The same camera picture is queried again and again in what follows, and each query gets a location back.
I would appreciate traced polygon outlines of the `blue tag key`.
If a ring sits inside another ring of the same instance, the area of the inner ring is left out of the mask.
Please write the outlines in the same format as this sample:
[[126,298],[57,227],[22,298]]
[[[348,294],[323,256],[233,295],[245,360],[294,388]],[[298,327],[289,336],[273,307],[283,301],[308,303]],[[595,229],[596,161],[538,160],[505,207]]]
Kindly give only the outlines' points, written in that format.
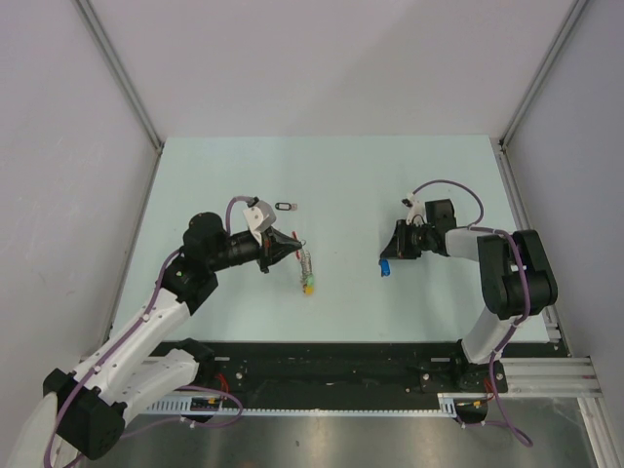
[[387,259],[381,259],[379,262],[380,276],[382,278],[389,277],[391,274],[390,264]]

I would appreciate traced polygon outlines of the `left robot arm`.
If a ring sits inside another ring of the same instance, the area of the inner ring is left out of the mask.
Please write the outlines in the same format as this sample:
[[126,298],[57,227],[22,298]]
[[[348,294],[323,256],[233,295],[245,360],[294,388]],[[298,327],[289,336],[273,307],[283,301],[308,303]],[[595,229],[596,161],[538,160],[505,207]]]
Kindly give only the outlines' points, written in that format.
[[274,228],[272,210],[251,207],[244,216],[246,230],[230,234],[218,214],[194,215],[181,247],[165,259],[152,295],[131,321],[73,370],[48,374],[43,393],[58,401],[54,437],[99,459],[140,411],[181,387],[202,390],[214,382],[214,356],[193,340],[181,342],[150,370],[140,366],[215,291],[217,272],[255,262],[266,273],[301,250],[299,240]]

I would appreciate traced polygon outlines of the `metal keyring holder red handle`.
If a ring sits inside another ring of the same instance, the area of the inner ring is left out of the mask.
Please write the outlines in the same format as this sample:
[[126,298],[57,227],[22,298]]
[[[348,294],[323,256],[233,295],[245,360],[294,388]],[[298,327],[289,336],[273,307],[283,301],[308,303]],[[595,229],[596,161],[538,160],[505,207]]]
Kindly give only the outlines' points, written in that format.
[[[300,266],[300,270],[301,270],[300,284],[301,284],[302,291],[304,293],[304,288],[305,288],[304,280],[310,276],[314,278],[311,253],[305,249],[306,241],[303,239],[300,239],[295,231],[292,232],[292,237],[301,244],[301,248],[295,252],[295,257]],[[315,278],[314,278],[313,288],[315,291]]]

